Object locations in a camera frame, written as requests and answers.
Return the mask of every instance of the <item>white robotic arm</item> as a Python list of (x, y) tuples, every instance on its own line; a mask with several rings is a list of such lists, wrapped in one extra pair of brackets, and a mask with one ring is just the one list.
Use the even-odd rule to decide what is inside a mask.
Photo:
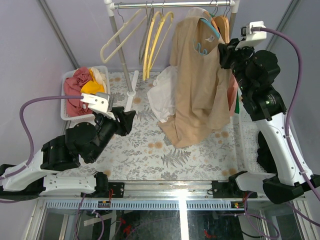
[[(316, 187), (320, 185), (320, 176), (313, 174), (307, 166), (291, 130), (289, 136), (285, 134), (287, 109), (280, 94), (272, 87), (280, 72), (278, 59), (272, 52), (254, 51), (253, 47), (267, 38), (264, 31), (252, 31), (256, 27), (264, 28), (264, 22), (250, 22), (242, 27), (244, 38), (240, 41), (234, 38), (229, 44), (219, 44), (220, 65), (232, 70), (242, 93), (243, 106), (267, 143), (276, 173), (240, 172), (229, 180), (233, 181), (230, 186), (234, 190), (266, 194), (273, 203), (280, 204), (310, 190), (302, 174), (306, 174)], [(303, 172), (299, 170), (286, 138), (290, 138)]]
[[(2, 165), (0, 175), (4, 177), (0, 187), (0, 198), (29, 200), (38, 196), (109, 196), (108, 178), (102, 172), (86, 177), (57, 176), (64, 170), (80, 166), (79, 156), (85, 163), (93, 163), (114, 134), (127, 135), (132, 128), (135, 111), (124, 112), (123, 107), (112, 107), (113, 98), (106, 93), (82, 94), (84, 103), (93, 110), (96, 125), (78, 123), (43, 145), (33, 157), (19, 165)], [(12, 175), (9, 174), (24, 168)]]

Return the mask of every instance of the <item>beige coat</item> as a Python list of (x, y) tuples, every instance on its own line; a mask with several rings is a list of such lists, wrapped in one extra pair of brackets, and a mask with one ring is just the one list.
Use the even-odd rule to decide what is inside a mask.
[[(170, 64), (178, 67), (175, 115), (158, 125), (176, 148), (198, 144), (230, 123), (231, 71), (220, 68), (218, 44), (223, 40), (213, 35), (198, 16), (184, 19), (175, 28), (170, 56)], [(196, 43), (207, 55), (198, 53)]]

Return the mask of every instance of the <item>floral mat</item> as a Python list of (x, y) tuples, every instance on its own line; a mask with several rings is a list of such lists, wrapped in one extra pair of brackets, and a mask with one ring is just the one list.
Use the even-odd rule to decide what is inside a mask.
[[(199, 144), (175, 148), (157, 126), (147, 92), (159, 72), (151, 72), (146, 81), (139, 78), (132, 110), (136, 111), (128, 136), (115, 135), (95, 163), (67, 170), (64, 176), (87, 176), (104, 172), (109, 180), (211, 181), (227, 180), (244, 169), (239, 116), (221, 131), (212, 133)], [(109, 74), (114, 106), (126, 106), (127, 85), (124, 74)]]

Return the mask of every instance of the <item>gray wall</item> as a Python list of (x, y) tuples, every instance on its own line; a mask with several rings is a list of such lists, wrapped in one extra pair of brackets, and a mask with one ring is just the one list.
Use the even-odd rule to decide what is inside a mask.
[[(240, 0), (240, 7), (236, 17), (235, 26), (233, 29), (234, 38), (240, 37), (240, 27), (249, 22), (261, 21), (269, 28), (275, 29), (282, 18), (288, 4), (291, 0)], [(68, 41), (74, 56), (81, 66), (101, 65), (100, 49), (113, 35), (109, 17), (106, 11), (106, 6), (103, 0), (47, 0), (66, 40)], [(126, 3), (141, 3), (143, 0), (126, 0)], [(166, 2), (181, 2), (178, 0), (167, 0)], [(169, 55), (171, 49), (171, 39), (176, 23), (185, 18), (189, 7), (186, 8), (165, 8), (164, 13), (168, 11), (174, 12), (174, 26), (168, 33), (165, 42), (163, 43), (161, 52), (155, 61), (153, 71), (164, 69), (169, 64)], [(225, 11), (226, 7), (220, 7), (219, 13)], [(161, 11), (161, 8), (156, 8), (155, 11)], [(121, 9), (119, 13), (123, 16), (126, 22), (136, 9)], [(115, 13), (118, 28), (123, 24), (121, 17), (117, 11)], [(135, 23), (138, 23), (145, 12), (137, 17)], [(126, 30), (120, 34), (121, 39), (124, 39), (129, 32), (135, 27), (135, 24), (128, 26)], [(124, 45), (123, 50), (130, 70), (139, 70), (141, 67), (138, 62), (139, 47), (142, 41), (142, 35), (145, 28), (142, 26), (134, 36)], [(259, 47), (265, 48), (268, 44), (266, 40)], [(116, 48), (115, 44), (109, 46), (105, 50), (105, 55), (108, 56)], [(116, 54), (106, 66), (110, 71), (121, 70), (121, 63), (118, 54)]]
[[(299, 46), (303, 58), (303, 76), (300, 94), (293, 110), (293, 124), (305, 161), (314, 174), (320, 174), (320, 111), (319, 111), (319, 9), (320, 1), (301, 1), (284, 33)], [(285, 40), (278, 39), (271, 49), (281, 68), (274, 86), (289, 107), (295, 91), (298, 60), (294, 49)], [(307, 194), (311, 213), (320, 222), (320, 202), (312, 192)]]
[[(19, 164), (30, 145), (19, 120), (21, 105), (33, 98), (61, 94), (61, 77), (72, 70), (35, 0), (4, 0), (0, 7), (0, 164)], [(25, 120), (35, 149), (61, 133), (60, 103), (35, 103)], [(0, 203), (1, 239), (19, 240), (35, 201)]]

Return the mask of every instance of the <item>red garment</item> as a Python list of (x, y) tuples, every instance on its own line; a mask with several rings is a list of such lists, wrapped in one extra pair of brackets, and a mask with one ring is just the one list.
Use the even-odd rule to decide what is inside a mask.
[[(92, 81), (89, 69), (85, 66), (80, 67), (73, 74), (73, 77), (67, 77), (63, 84), (65, 95), (81, 96), (81, 88), (89, 81)], [(86, 114), (92, 114), (92, 110), (88, 108), (88, 103), (80, 101), (80, 99), (67, 99), (66, 113), (70, 117), (77, 117)]]
[(235, 76), (233, 76), (231, 74), (230, 81), (229, 81), (229, 87), (226, 92), (226, 95), (228, 96), (229, 112), (230, 112), (231, 117), (235, 114), (236, 101), (237, 101), (237, 91), (238, 91), (237, 80), (236, 80)]

